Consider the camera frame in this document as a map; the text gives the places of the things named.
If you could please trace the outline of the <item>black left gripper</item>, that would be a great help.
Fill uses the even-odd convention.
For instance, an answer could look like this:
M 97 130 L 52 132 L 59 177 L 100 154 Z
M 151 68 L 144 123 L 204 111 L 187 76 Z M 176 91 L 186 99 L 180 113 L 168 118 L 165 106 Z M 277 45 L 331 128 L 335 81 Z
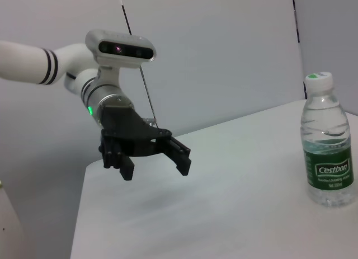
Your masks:
M 125 181 L 131 181 L 134 163 L 129 157 L 147 157 L 163 153 L 183 176 L 191 166 L 191 149 L 172 137 L 169 130 L 148 125 L 133 109 L 106 106 L 102 112 L 101 143 L 103 167 L 118 169 Z

